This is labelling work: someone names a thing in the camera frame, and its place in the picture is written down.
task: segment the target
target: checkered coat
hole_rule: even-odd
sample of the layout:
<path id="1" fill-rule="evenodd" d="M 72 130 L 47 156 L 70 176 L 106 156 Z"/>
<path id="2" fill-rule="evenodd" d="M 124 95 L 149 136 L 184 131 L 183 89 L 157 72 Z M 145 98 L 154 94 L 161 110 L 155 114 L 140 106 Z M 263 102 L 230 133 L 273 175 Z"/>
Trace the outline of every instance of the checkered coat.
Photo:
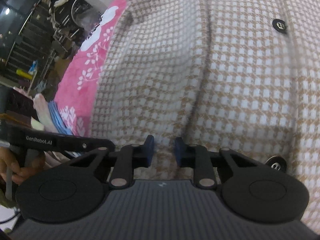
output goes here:
<path id="1" fill-rule="evenodd" d="M 281 155 L 309 190 L 302 221 L 320 233 L 320 0 L 127 0 L 91 133 L 118 146 L 155 136 L 138 178 L 191 176 L 172 142 Z M 287 33 L 278 32 L 283 20 Z"/>

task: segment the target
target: black circular joint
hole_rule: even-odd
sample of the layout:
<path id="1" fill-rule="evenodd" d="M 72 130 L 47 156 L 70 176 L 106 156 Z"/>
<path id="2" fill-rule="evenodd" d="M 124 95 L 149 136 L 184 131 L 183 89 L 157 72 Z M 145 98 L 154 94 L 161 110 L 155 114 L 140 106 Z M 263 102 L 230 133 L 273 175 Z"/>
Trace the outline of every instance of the black circular joint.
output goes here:
<path id="1" fill-rule="evenodd" d="M 266 166 L 237 169 L 222 184 L 222 198 L 236 214 L 259 223 L 299 219 L 309 202 L 306 187 Z"/>
<path id="2" fill-rule="evenodd" d="M 287 172 L 287 162 L 281 156 L 273 156 L 267 160 L 266 165 L 277 171 Z"/>
<path id="3" fill-rule="evenodd" d="M 274 19 L 272 21 L 272 26 L 275 28 L 277 32 L 287 34 L 287 26 L 285 25 L 285 22 L 283 20 Z"/>
<path id="4" fill-rule="evenodd" d="M 103 185 L 86 169 L 68 166 L 36 174 L 16 191 L 23 217 L 43 223 L 80 219 L 93 212 L 104 196 Z"/>

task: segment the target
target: blue cloth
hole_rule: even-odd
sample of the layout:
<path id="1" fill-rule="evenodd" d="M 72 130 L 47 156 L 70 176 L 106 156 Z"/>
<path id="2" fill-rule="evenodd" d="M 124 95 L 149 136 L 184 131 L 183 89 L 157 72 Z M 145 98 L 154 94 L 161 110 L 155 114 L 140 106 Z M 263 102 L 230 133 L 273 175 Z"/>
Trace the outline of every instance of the blue cloth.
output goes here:
<path id="1" fill-rule="evenodd" d="M 56 127 L 56 129 L 58 130 L 58 132 L 60 134 L 73 135 L 72 131 L 65 126 L 60 116 L 60 113 L 58 111 L 57 103 L 54 101 L 51 101 L 48 103 L 48 106 L 49 106 L 49 112 L 51 115 L 52 122 Z"/>

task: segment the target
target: pink cloth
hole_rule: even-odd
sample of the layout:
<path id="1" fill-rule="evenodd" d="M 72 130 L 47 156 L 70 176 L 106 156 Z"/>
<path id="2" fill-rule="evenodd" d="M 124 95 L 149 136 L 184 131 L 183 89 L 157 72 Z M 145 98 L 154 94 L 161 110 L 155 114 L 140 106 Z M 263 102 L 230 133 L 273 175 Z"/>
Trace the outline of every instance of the pink cloth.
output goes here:
<path id="1" fill-rule="evenodd" d="M 114 26 L 126 7 L 126 0 L 114 0 L 102 15 L 92 36 L 82 44 L 69 64 L 56 93 L 60 115 L 74 135 L 88 136 L 99 75 L 108 53 Z"/>

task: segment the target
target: button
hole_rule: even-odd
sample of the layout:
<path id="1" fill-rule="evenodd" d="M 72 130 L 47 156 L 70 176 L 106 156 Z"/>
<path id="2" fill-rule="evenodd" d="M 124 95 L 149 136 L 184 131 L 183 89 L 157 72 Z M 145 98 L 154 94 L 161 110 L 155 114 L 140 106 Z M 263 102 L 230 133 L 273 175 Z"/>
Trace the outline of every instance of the button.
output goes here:
<path id="1" fill-rule="evenodd" d="M 284 173 L 286 173 L 287 171 L 287 162 L 281 156 L 271 157 L 269 160 L 267 160 L 266 165 L 268 165 L 272 169 L 282 171 Z"/>
<path id="2" fill-rule="evenodd" d="M 277 32 L 287 34 L 287 27 L 285 26 L 285 22 L 283 20 L 274 19 L 272 21 L 272 26 L 276 29 Z"/>

